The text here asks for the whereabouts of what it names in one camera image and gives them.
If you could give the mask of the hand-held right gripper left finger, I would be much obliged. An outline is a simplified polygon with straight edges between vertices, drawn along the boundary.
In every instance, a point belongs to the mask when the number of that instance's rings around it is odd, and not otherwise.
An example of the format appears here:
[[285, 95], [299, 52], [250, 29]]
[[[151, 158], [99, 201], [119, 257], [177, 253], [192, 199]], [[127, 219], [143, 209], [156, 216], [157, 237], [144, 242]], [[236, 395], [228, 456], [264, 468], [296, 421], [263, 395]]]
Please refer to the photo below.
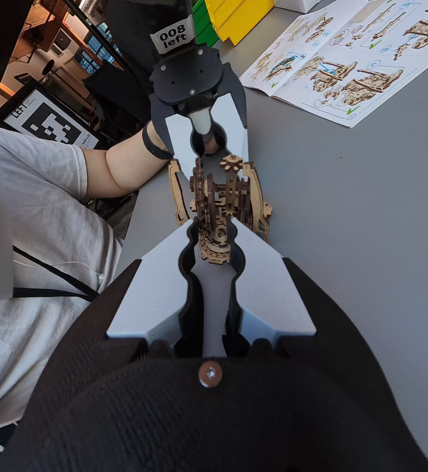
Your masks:
[[194, 218], [139, 260], [140, 265], [107, 329], [111, 339], [166, 341], [175, 349], [202, 349], [204, 295], [195, 265], [199, 222]]

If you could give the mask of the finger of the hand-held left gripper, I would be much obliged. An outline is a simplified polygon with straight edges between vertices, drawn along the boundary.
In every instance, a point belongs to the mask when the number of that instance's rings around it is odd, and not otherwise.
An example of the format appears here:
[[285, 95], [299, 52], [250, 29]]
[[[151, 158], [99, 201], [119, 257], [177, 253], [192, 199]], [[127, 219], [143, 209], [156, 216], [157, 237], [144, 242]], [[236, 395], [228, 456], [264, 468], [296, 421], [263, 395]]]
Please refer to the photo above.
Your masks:
[[165, 117], [172, 153], [178, 160], [180, 168], [187, 180], [193, 176], [193, 169], [197, 158], [205, 154], [203, 138], [195, 145], [193, 136], [196, 134], [193, 121], [190, 117], [171, 111]]
[[243, 162], [249, 161], [248, 134], [232, 94], [218, 97], [210, 111], [211, 118], [224, 134], [225, 150], [238, 156]]

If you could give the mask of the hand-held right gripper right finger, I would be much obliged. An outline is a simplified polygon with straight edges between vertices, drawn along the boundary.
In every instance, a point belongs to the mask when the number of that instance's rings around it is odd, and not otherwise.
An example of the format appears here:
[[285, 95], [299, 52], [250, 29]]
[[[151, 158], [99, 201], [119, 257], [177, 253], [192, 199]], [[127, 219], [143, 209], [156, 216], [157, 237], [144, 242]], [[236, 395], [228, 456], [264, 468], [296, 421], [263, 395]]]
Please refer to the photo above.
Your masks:
[[223, 346], [226, 354], [247, 354], [258, 339], [275, 348], [281, 337], [316, 335], [282, 256], [234, 217], [227, 218], [230, 266], [229, 310]]

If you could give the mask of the wooden gear model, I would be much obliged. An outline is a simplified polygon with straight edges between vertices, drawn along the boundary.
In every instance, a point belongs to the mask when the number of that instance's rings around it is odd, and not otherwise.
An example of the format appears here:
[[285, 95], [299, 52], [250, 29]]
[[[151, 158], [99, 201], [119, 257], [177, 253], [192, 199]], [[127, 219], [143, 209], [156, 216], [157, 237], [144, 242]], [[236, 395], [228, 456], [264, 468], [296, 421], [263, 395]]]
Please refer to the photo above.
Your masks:
[[227, 217], [235, 217], [265, 242], [269, 239], [269, 218], [273, 207], [264, 200], [257, 170], [252, 162], [243, 162], [237, 155], [223, 158], [220, 166], [226, 174], [225, 183], [205, 176], [201, 159], [196, 158], [189, 179], [193, 199], [189, 208], [199, 222], [198, 245], [201, 258], [211, 264], [223, 265], [230, 260], [227, 239]]

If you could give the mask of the model instruction booklet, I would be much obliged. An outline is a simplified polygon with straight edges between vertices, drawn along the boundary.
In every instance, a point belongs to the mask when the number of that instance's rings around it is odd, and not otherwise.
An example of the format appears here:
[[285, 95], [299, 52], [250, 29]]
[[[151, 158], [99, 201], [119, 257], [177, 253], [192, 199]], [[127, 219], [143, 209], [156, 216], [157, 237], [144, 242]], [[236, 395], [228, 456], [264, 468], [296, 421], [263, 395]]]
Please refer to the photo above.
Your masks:
[[428, 0], [340, 0], [299, 16], [240, 81], [352, 128], [427, 68]]

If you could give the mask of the person's left hand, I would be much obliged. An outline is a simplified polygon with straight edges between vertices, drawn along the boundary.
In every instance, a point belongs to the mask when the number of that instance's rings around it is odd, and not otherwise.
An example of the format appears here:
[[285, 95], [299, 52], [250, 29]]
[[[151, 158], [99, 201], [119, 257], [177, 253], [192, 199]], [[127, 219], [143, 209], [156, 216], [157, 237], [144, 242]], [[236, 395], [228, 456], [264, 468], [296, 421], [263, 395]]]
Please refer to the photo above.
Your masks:
[[148, 134], [149, 140], [154, 146], [156, 146], [157, 148], [163, 151], [169, 151], [169, 149], [164, 145], [163, 141], [161, 140], [158, 133], [156, 132], [152, 121], [150, 121], [147, 124], [147, 134]]

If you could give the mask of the black wristband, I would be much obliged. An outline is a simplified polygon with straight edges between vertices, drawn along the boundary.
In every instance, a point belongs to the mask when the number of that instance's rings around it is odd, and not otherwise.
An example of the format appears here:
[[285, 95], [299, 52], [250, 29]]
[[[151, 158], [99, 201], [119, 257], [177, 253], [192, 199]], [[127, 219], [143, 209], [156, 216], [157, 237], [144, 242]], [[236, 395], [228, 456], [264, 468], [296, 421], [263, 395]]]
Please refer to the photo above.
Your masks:
[[154, 157], [158, 158], [159, 160], [163, 160], [163, 161], [168, 161], [170, 159], [173, 158], [173, 154], [170, 153], [168, 150], [163, 150], [161, 148], [159, 148], [158, 146], [154, 145], [150, 138], [149, 138], [149, 135], [148, 135], [148, 125], [151, 123], [150, 122], [147, 122], [145, 124], [145, 126], [143, 127], [143, 130], [142, 130], [142, 139], [143, 139], [143, 143], [145, 145], [145, 148], [147, 149], [147, 151], [149, 151]]

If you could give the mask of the green plastic bin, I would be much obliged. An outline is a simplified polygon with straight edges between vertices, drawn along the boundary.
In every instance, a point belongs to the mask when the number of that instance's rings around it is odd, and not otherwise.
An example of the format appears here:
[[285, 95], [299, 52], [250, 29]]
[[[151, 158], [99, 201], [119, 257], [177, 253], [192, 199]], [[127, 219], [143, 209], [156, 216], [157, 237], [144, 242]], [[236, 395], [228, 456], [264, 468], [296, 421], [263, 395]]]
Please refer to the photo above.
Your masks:
[[211, 23], [211, 18], [204, 0], [193, 0], [193, 24], [197, 44], [212, 47], [219, 37]]

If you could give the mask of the yellow plastic bin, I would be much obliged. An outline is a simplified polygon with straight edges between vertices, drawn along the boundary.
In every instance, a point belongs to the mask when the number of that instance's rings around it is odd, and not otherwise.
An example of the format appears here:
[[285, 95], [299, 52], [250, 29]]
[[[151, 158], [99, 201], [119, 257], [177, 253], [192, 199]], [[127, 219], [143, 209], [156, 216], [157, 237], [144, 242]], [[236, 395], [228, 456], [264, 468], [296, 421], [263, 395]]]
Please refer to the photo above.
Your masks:
[[212, 26], [222, 41], [237, 45], [274, 7], [272, 0], [206, 0]]

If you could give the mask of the person's white shirt torso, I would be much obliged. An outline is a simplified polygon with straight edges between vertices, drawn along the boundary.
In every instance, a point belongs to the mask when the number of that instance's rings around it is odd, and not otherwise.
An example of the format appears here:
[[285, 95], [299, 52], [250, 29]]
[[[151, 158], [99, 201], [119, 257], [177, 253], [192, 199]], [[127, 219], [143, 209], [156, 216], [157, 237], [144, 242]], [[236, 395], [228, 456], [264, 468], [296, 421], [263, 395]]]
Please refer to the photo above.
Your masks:
[[[80, 203], [88, 182], [82, 150], [0, 128], [0, 166], [13, 245], [104, 291], [122, 244]], [[69, 296], [0, 300], [0, 427], [22, 417], [52, 352], [87, 306]]]

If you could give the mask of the framed black-white marker sign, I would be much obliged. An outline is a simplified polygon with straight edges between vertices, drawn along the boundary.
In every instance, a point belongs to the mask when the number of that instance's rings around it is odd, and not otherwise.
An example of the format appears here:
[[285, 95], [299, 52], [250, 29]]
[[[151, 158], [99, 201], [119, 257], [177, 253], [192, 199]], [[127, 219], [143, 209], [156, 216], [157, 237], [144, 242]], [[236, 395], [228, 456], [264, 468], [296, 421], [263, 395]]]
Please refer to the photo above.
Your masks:
[[0, 126], [83, 149], [101, 146], [98, 134], [35, 79], [0, 107]]

